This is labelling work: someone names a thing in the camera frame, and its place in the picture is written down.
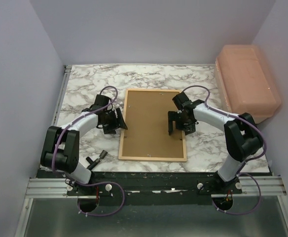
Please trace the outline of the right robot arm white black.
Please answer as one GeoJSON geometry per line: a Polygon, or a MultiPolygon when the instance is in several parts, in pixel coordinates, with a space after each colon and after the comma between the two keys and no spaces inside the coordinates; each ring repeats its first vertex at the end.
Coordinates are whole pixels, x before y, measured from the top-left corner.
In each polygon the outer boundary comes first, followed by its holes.
{"type": "Polygon", "coordinates": [[[263,147],[263,138],[253,117],[248,113],[238,115],[215,109],[200,99],[191,101],[184,92],[177,94],[172,101],[177,111],[168,112],[169,135],[173,133],[173,127],[186,135],[194,133],[200,121],[224,132],[228,156],[216,172],[213,188],[220,194],[225,193],[231,188],[230,181],[236,178],[247,157],[263,147]]]}

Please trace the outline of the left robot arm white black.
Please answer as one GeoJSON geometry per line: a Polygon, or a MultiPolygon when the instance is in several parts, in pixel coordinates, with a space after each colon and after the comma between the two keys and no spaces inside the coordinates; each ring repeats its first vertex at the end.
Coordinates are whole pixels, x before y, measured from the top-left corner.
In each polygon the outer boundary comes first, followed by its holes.
{"type": "Polygon", "coordinates": [[[120,108],[108,109],[113,100],[98,94],[95,102],[84,109],[80,116],[61,127],[50,126],[47,130],[40,164],[52,170],[62,171],[79,182],[79,190],[90,195],[95,191],[92,172],[79,162],[79,141],[88,131],[97,128],[104,134],[115,134],[121,128],[127,130],[120,108]]]}

